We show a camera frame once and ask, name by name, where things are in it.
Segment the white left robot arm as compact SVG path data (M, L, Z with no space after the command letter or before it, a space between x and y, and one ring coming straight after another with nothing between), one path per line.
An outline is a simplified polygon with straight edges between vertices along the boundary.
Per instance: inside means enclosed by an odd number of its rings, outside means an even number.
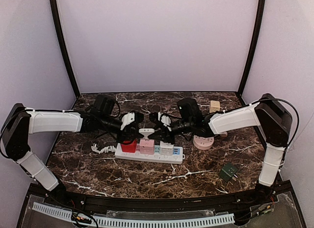
M104 131L117 143L131 144L142 137L139 124L144 115L135 110L113 115L119 103L98 95L85 110L54 110L25 107L16 103L0 132L3 157L13 160L47 192L66 190L61 180L46 166L53 139L61 132L90 133Z

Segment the small white adapter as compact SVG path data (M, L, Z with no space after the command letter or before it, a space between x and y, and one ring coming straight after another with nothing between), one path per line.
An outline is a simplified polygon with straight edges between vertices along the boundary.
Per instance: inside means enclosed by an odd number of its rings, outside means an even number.
M148 136L153 134L155 130L153 128L140 128L139 133L142 134L141 139L148 139Z

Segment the pink cube socket adapter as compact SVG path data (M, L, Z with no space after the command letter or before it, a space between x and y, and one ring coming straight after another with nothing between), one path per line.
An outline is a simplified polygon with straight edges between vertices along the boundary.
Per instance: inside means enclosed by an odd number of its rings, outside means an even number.
M155 153L155 141L152 139L141 139L139 148L141 154L153 155Z

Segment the white power strip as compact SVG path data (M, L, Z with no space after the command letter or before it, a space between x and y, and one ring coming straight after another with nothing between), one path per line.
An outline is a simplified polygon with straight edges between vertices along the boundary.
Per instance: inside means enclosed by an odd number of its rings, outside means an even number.
M175 154L173 155L162 155L159 153L159 146L155 146L154 154L141 154L139 150L135 153L123 152L121 145L118 144L115 157L118 159L153 162L153 163L165 163L165 164L182 164L185 159L182 147L174 147Z

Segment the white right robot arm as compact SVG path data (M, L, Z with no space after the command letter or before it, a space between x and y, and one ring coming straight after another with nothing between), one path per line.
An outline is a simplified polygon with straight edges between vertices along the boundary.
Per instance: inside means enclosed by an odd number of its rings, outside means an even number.
M173 145L175 137L180 134L191 133L209 138L240 128L261 127L266 150L258 183L270 187L295 137L290 134L292 115L283 106L284 103L285 100L266 93L259 100L242 107L204 115L195 99L185 98L177 102L180 117L176 117L175 121L167 113L150 113L155 131L148 137Z

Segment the red cube socket adapter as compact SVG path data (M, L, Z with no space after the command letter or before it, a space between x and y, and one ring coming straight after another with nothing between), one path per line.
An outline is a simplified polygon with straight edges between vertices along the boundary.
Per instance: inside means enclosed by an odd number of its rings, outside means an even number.
M122 152L135 153L137 147L137 140L124 141L121 143Z

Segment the white cube tiger adapter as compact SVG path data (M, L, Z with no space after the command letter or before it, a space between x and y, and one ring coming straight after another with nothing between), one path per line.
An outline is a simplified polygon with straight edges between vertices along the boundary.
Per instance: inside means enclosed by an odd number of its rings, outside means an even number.
M171 143L160 142L160 154L161 155L173 155L174 145Z

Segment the pink round socket hub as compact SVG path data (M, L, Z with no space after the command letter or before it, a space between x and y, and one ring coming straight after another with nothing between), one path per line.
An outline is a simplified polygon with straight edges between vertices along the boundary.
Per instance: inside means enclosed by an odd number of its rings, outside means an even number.
M193 137L193 145L199 149L199 150L209 150L214 143L214 138L213 137L199 137L199 136L194 136Z

